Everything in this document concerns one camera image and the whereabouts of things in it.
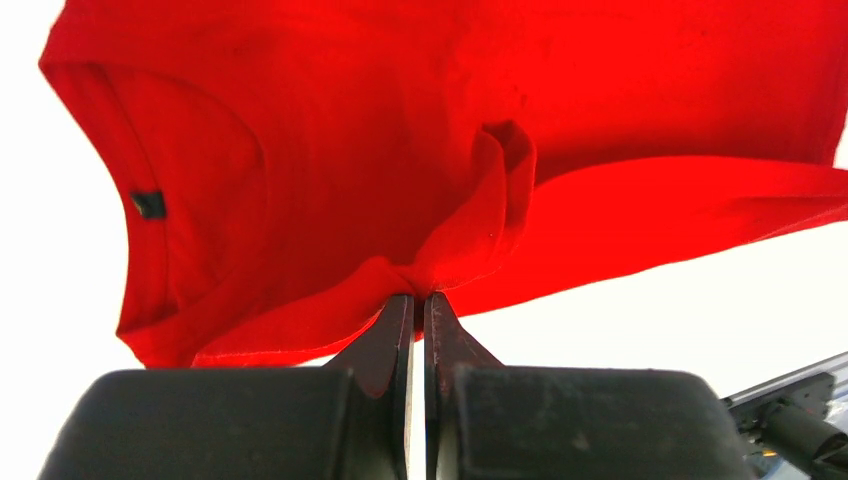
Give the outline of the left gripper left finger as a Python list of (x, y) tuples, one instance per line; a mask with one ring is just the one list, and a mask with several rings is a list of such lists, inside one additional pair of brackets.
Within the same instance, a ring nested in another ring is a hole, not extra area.
[(321, 367), (122, 370), (81, 397), (44, 479), (404, 479), (415, 300)]

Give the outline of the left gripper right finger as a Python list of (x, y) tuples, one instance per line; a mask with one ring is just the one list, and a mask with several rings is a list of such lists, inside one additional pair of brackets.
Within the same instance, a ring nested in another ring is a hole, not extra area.
[(423, 306), (430, 479), (748, 479), (724, 403), (680, 371), (507, 366)]

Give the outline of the red t shirt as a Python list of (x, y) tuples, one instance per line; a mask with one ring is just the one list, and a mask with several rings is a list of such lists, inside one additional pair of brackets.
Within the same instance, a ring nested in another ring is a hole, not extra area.
[(148, 367), (331, 355), (847, 217), (843, 1), (69, 1)]

